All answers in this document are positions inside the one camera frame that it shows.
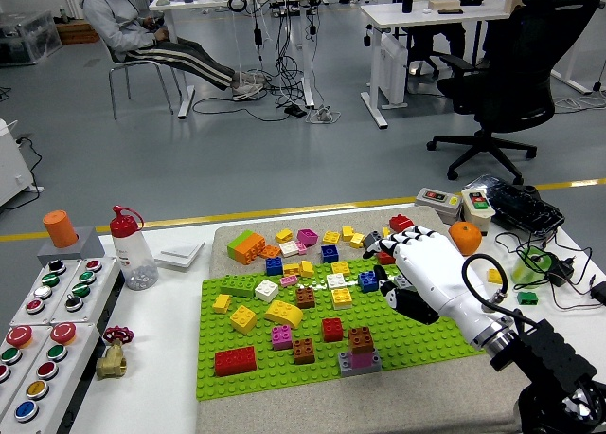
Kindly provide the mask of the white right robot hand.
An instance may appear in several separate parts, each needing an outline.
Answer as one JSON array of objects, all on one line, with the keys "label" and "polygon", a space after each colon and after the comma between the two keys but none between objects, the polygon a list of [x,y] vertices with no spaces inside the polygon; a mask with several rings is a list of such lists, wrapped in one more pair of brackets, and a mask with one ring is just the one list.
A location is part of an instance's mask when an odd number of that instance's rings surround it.
[{"label": "white right robot hand", "polygon": [[373,232],[364,238],[364,257],[378,252],[395,258],[409,286],[401,289],[384,269],[374,267],[379,290],[398,313],[431,324],[441,316],[455,321],[465,340],[494,357],[513,335],[496,314],[487,313],[464,284],[465,261],[444,235],[424,226],[410,226],[381,239]]}]

